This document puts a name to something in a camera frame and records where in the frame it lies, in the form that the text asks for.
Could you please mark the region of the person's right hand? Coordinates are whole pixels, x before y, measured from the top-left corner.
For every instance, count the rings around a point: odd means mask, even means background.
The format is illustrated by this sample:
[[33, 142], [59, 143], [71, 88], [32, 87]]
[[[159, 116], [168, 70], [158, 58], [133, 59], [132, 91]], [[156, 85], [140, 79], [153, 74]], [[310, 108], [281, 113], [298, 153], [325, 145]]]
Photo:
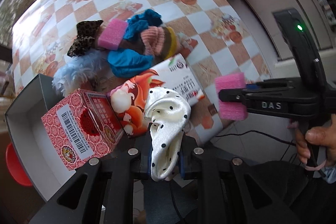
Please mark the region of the person's right hand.
[[335, 114], [331, 115], [331, 125], [329, 127], [313, 127], [305, 135], [297, 128], [295, 130], [295, 142], [298, 158], [303, 164], [307, 164], [307, 160], [311, 158], [311, 153], [307, 147], [307, 144], [310, 143], [326, 148], [325, 166], [335, 165]]

